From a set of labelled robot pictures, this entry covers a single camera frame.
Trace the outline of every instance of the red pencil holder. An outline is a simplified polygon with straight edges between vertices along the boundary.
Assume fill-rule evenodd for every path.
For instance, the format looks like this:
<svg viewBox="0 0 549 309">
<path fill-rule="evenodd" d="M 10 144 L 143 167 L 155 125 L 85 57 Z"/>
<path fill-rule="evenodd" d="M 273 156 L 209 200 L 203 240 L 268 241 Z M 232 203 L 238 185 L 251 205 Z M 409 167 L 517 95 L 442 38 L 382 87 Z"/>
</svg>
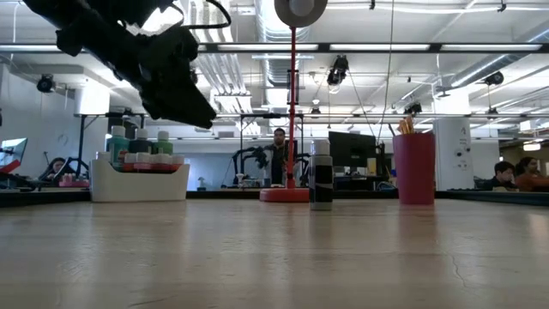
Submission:
<svg viewBox="0 0 549 309">
<path fill-rule="evenodd" d="M 401 204 L 435 203 L 435 136 L 403 134 L 393 137 L 398 196 Z"/>
</svg>

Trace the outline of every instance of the ceiling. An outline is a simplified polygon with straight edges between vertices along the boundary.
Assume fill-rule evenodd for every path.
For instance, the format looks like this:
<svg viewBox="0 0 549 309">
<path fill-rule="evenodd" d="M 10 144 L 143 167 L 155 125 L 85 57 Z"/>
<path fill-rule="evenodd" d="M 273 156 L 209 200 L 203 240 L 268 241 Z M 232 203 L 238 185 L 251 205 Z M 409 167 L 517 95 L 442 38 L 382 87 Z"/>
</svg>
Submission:
<svg viewBox="0 0 549 309">
<path fill-rule="evenodd" d="M 396 11 L 392 16 L 389 9 L 391 1 L 377 0 L 377 8 L 368 9 L 370 2 L 363 1 L 329 1 L 329 6 L 323 16 L 311 26 L 308 41 L 310 42 L 390 42 L 391 28 L 394 42 L 409 43 L 510 43 L 528 33 L 531 29 L 543 23 L 549 25 L 549 2 L 547 0 L 504 0 L 508 8 L 502 13 L 495 10 L 465 14 L 419 14 L 417 12 Z M 236 42 L 257 42 L 259 40 L 255 1 L 232 0 L 231 13 L 233 23 L 232 37 Z M 499 0 L 397 0 L 395 7 L 411 10 L 441 10 L 441 9 L 486 9 L 501 5 Z M 536 8 L 536 10 L 512 10 L 510 8 Z M 15 1 L 0 0 L 0 43 L 14 41 L 18 43 L 55 43 L 55 29 L 41 17 L 35 15 L 24 5 Z M 337 94 L 329 94 L 325 78 L 327 69 L 332 65 L 335 54 L 304 52 L 307 60 L 301 61 L 299 110 L 310 112 L 312 101 L 318 99 L 321 112 L 350 113 L 361 111 L 362 103 L 366 111 L 371 113 L 402 112 L 402 108 L 411 102 L 410 98 L 402 97 L 415 90 L 423 82 L 437 84 L 439 76 L 452 76 L 466 68 L 482 61 L 487 54 L 348 54 L 350 74 L 341 84 Z M 6 61 L 3 55 L 0 60 Z M 253 54 L 238 54 L 238 65 L 246 89 L 250 91 L 251 107 L 263 108 L 284 107 L 285 101 L 268 101 L 263 74 L 264 60 L 252 59 Z M 99 61 L 89 55 L 76 58 L 59 54 L 16 54 L 14 64 L 27 78 L 37 78 L 40 69 L 50 69 L 57 66 L 59 78 L 70 88 L 79 88 L 82 75 L 100 79 L 117 97 L 112 100 L 114 106 L 131 106 L 140 111 L 138 93 L 127 83 L 120 82 Z M 549 54 L 535 54 L 504 67 L 501 72 L 505 82 L 501 86 L 492 87 L 487 95 L 486 85 L 471 84 L 467 86 L 472 112 L 484 112 L 490 103 L 496 105 L 531 94 L 549 86 Z M 80 66 L 85 69 L 81 74 L 63 75 L 67 66 Z M 211 90 L 208 81 L 199 75 L 199 88 L 209 97 Z M 431 111 L 431 86 L 427 85 L 418 96 L 424 112 Z M 540 95 L 531 100 L 524 100 L 507 108 L 502 103 L 505 113 L 521 113 L 535 110 L 549 110 L 548 95 Z M 500 124 L 507 127 L 516 125 L 519 120 L 508 119 Z M 473 120 L 479 124 L 486 120 Z M 268 122 L 259 122 L 266 126 Z"/>
</svg>

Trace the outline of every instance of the table surface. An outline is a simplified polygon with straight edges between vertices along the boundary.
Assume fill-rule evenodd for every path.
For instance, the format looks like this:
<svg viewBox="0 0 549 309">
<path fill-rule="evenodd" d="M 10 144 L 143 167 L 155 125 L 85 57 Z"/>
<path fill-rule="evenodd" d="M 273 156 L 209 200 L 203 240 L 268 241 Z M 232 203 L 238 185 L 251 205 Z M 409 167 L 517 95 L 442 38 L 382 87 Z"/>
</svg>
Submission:
<svg viewBox="0 0 549 309">
<path fill-rule="evenodd" d="M 2 308 L 547 308 L 549 209 L 438 200 L 0 209 Z"/>
</svg>

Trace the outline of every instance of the white pillar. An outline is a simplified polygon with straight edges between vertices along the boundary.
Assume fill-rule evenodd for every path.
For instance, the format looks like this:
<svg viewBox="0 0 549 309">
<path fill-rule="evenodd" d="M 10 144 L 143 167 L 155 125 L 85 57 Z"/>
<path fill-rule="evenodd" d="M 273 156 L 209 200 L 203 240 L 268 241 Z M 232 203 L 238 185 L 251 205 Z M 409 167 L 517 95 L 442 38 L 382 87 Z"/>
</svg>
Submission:
<svg viewBox="0 0 549 309">
<path fill-rule="evenodd" d="M 441 118 L 434 122 L 437 141 L 437 190 L 473 189 L 473 156 L 468 118 Z"/>
</svg>

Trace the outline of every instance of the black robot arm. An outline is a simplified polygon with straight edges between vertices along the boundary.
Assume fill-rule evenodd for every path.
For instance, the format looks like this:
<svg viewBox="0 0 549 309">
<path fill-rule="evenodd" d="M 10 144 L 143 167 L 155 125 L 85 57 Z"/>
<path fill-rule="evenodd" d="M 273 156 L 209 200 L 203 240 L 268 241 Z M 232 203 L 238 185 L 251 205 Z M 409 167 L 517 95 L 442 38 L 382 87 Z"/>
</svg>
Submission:
<svg viewBox="0 0 549 309">
<path fill-rule="evenodd" d="M 139 91 L 151 118 L 165 118 L 210 128 L 215 111 L 191 78 L 190 61 L 198 43 L 190 28 L 227 27 L 231 17 L 215 0 L 227 22 L 182 27 L 134 35 L 126 25 L 142 27 L 155 9 L 173 7 L 173 0 L 24 0 L 28 8 L 57 27 L 57 47 L 71 56 L 86 49 Z"/>
</svg>

